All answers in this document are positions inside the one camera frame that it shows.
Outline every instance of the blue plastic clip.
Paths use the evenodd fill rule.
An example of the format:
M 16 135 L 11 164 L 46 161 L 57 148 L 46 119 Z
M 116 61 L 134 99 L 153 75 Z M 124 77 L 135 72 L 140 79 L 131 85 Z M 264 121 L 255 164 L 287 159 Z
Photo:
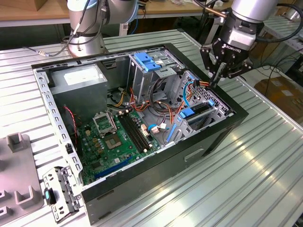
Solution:
M 161 69 L 160 65 L 157 65 L 151 56 L 149 56 L 147 53 L 135 53 L 134 58 L 137 60 L 137 62 L 144 67 L 144 69 L 147 72 L 155 71 L 158 69 Z

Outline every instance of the metal bracket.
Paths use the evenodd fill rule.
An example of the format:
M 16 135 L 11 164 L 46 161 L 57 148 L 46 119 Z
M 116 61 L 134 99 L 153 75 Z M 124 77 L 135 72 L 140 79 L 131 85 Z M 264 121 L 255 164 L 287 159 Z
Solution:
M 60 223 L 67 217 L 79 211 L 78 199 L 73 195 L 68 177 L 70 167 L 55 167 L 43 175 L 46 188 L 52 190 L 56 203 L 51 205 L 56 223 Z

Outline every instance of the motherboard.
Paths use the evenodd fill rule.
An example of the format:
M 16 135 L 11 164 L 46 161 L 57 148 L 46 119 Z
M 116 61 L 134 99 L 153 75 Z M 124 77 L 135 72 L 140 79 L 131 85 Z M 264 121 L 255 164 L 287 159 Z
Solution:
M 78 128 L 84 185 L 160 149 L 156 139 L 142 130 L 144 124 L 135 111 L 123 116 L 107 113 L 107 116 L 94 118 Z

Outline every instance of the red wire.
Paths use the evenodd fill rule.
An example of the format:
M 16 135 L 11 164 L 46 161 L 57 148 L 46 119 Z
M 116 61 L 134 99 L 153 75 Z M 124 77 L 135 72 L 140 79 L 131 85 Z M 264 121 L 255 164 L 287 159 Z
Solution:
M 69 108 L 67 108 L 66 106 L 63 107 L 64 109 L 66 109 L 68 112 L 70 112 L 71 114 L 71 118 L 72 118 L 72 122 L 74 124 L 74 132 L 75 132 L 75 138 L 76 138 L 76 144 L 77 144 L 77 130 L 76 130 L 76 122 L 75 122 L 75 118 L 74 118 L 74 114 L 71 112 L 71 110 Z

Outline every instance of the yellow wire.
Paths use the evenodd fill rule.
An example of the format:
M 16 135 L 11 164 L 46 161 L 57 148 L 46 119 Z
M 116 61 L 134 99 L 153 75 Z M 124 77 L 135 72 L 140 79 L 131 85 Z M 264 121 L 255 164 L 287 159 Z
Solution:
M 119 107 L 119 106 L 122 105 L 123 97 L 124 97 L 124 93 L 122 93 L 122 95 L 121 95 L 121 100 L 120 100 L 120 102 L 119 102 L 118 104 L 114 105 L 115 107 Z

